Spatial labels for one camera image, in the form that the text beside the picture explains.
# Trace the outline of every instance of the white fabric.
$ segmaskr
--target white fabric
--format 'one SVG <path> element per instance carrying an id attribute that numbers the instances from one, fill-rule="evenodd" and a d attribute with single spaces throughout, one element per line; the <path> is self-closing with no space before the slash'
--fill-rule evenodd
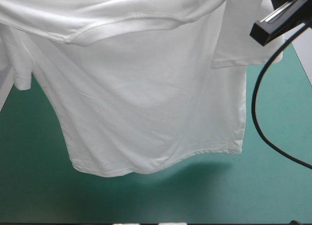
<path id="1" fill-rule="evenodd" d="M 283 41 L 250 39 L 267 1 L 0 0 L 0 34 L 16 86 L 32 71 L 54 107 L 75 169 L 148 174 L 242 151 L 246 65 Z"/>
<path id="2" fill-rule="evenodd" d="M 6 50 L 4 48 L 2 39 L 0 38 L 0 71 L 4 70 L 9 65 Z"/>

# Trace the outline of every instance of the shirt sleeve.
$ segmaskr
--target shirt sleeve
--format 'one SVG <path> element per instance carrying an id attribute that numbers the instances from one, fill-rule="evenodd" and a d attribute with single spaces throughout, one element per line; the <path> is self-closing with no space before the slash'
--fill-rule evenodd
<path id="1" fill-rule="evenodd" d="M 225 0 L 0 0 L 0 23 L 68 44 L 88 46 L 130 32 L 194 22 Z"/>
<path id="2" fill-rule="evenodd" d="M 18 34 L 23 33 L 0 23 L 1 52 L 7 55 L 5 62 L 14 71 L 14 85 L 18 90 L 27 90 L 31 85 L 33 61 Z"/>
<path id="3" fill-rule="evenodd" d="M 266 63 L 284 42 L 284 36 L 261 46 L 249 34 L 254 22 L 272 11 L 271 0 L 227 0 L 213 68 Z"/>

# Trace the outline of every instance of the white object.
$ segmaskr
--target white object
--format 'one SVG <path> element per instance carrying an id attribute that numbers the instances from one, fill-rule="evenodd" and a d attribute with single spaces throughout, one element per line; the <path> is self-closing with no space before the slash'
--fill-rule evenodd
<path id="1" fill-rule="evenodd" d="M 285 34 L 285 38 L 289 39 L 303 24 L 295 27 Z M 312 58 L 311 58 L 311 42 L 312 42 L 312 29 L 308 28 L 292 44 L 300 59 L 303 69 L 305 70 L 310 83 L 312 84 Z"/>
<path id="2" fill-rule="evenodd" d="M 283 42 L 249 36 L 271 10 L 269 0 L 0 0 L 0 34 L 16 87 L 32 72 L 54 107 L 75 169 L 148 174 L 242 151 L 246 66 Z"/>

